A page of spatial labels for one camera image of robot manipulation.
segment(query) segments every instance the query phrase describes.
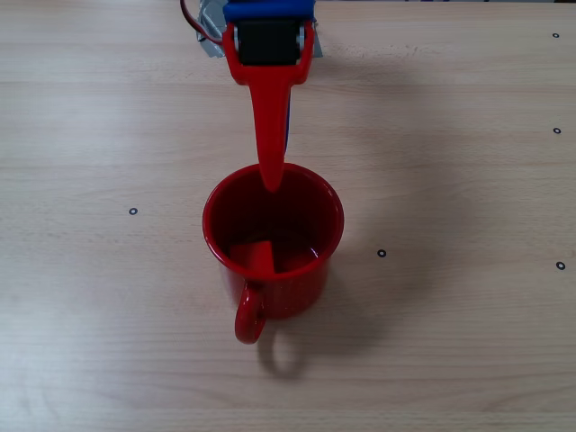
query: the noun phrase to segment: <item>mug rim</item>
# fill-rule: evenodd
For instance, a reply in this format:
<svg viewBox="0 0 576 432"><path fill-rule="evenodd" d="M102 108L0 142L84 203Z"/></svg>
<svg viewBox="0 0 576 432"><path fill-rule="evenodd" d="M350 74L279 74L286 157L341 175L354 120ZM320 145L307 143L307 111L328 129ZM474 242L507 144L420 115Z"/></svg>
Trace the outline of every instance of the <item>mug rim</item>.
<svg viewBox="0 0 576 432"><path fill-rule="evenodd" d="M337 213L337 227L336 231L334 232L332 239L328 243L328 246L324 249L324 251L318 255L318 258L313 260L311 263L299 267L295 270L290 272L284 273L274 273L274 274L263 274L256 272L254 270L246 269L245 267L236 264L233 262L216 244L216 240L212 234L212 230L209 227L208 220L210 219L210 215L212 214L214 204L218 199L219 195L232 183L236 180L241 178L242 176L246 176L248 174L252 174L255 171L259 171L259 165L251 165L245 166L238 171L228 175L224 180L222 180L218 185L214 188L211 192L206 204L204 205L204 211L202 213L202 231L204 234L204 239L208 244L208 248L212 254L228 269L232 270L233 272L244 276L245 279L251 281L266 281L266 282L274 282L274 281L281 281L284 279L291 279L296 276L305 275L307 273L313 272L316 268L322 266L332 255L334 251L338 247L340 240L342 239L342 233L344 232L344 208L342 207L342 202L338 197L338 194L334 190L334 188L322 178L320 175L316 174L315 172L305 168L303 166L299 166L296 164L291 163L284 163L284 172L285 171L292 171L300 174L304 174L307 177L311 178L311 180L319 185L321 188L326 189L328 195L334 206L336 207Z"/></svg>

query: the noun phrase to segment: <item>wood grain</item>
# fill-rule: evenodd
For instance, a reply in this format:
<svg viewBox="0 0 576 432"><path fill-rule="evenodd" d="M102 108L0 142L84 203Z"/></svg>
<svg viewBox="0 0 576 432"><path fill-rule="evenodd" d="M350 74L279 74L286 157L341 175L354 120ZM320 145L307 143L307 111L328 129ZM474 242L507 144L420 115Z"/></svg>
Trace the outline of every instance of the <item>wood grain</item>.
<svg viewBox="0 0 576 432"><path fill-rule="evenodd" d="M256 161L248 90L176 2L2 0L0 430L574 430L576 12L318 18L287 158L346 230L242 346L201 214Z"/></svg>

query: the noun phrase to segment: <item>red wire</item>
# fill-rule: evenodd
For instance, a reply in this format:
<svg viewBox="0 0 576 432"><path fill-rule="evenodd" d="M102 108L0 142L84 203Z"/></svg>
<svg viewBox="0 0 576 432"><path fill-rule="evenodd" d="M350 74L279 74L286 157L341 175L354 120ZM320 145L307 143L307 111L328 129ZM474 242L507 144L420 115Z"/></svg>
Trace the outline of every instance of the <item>red wire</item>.
<svg viewBox="0 0 576 432"><path fill-rule="evenodd" d="M180 0L180 8L182 9L182 14L184 15L184 18L188 21L188 23L192 26L193 29L195 29L197 32L199 32L208 41L213 42L216 45L222 44L222 39L213 38L210 34L208 34L206 29L204 29L204 27L190 15L190 12L188 11L188 8L186 7L186 1L185 0Z"/></svg>

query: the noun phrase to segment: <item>blue gripper part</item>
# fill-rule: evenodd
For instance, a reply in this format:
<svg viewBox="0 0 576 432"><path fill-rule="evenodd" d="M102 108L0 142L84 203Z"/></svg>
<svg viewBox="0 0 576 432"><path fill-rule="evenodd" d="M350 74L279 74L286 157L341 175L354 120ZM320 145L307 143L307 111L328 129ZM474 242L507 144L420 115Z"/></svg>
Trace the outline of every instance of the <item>blue gripper part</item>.
<svg viewBox="0 0 576 432"><path fill-rule="evenodd" d="M224 6L226 23L258 18L302 18L314 20L316 0L229 0ZM290 129L290 107L286 119L286 148Z"/></svg>

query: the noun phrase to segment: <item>red mug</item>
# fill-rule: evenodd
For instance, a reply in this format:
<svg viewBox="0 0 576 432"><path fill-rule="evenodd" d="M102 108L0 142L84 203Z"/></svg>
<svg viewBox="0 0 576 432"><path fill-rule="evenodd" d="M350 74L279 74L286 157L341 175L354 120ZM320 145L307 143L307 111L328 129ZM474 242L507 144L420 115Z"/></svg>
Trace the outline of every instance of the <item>red mug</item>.
<svg viewBox="0 0 576 432"><path fill-rule="evenodd" d="M204 207L202 228L238 302L236 337L253 344L267 319L298 315L320 297L344 230L344 211L334 189L309 169L285 164L280 188L270 193L253 165L216 186ZM264 240L274 251L273 272L231 259L235 245Z"/></svg>

